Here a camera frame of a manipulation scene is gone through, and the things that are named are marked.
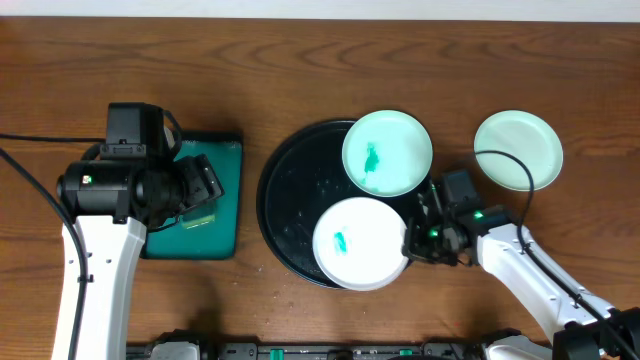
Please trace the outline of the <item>yellow green sponge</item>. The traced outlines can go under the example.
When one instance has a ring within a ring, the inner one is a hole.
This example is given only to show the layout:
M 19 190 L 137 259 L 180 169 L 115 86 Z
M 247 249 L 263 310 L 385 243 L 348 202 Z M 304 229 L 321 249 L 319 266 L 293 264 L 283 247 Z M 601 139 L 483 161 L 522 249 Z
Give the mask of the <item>yellow green sponge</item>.
M 216 214 L 214 210 L 194 210 L 181 216 L 181 226 L 191 229 L 214 222 Z

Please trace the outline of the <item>white plate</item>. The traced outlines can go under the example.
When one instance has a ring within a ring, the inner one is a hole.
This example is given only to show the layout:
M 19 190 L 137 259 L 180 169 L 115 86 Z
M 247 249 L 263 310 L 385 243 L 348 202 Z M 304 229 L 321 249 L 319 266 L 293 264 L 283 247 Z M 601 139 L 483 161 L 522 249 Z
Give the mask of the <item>white plate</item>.
M 354 197 L 329 207 L 315 225 L 312 250 L 321 271 L 342 288 L 372 291 L 405 270 L 402 254 L 407 226 L 382 201 Z

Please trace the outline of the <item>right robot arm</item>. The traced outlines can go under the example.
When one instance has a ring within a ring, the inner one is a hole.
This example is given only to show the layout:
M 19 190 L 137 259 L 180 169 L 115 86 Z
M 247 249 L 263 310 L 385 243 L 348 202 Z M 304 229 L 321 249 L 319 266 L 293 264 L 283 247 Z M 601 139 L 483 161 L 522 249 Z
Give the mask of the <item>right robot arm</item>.
M 412 261 L 456 266 L 461 255 L 499 280 L 549 339 L 515 330 L 477 344 L 429 343 L 426 359 L 636 359 L 639 310 L 621 311 L 589 292 L 533 239 L 520 217 L 487 207 L 470 180 L 449 175 L 412 200 L 402 252 Z

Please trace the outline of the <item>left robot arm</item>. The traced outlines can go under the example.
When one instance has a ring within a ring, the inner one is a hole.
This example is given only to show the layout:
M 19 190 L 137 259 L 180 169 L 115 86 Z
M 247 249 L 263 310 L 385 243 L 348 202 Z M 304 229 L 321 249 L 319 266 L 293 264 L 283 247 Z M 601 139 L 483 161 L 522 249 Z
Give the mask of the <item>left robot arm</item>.
M 175 122 L 156 105 L 112 103 L 105 141 L 59 177 L 65 265 L 53 358 L 125 358 L 148 234 L 223 196 L 205 155 L 178 155 L 182 129 L 166 128 Z

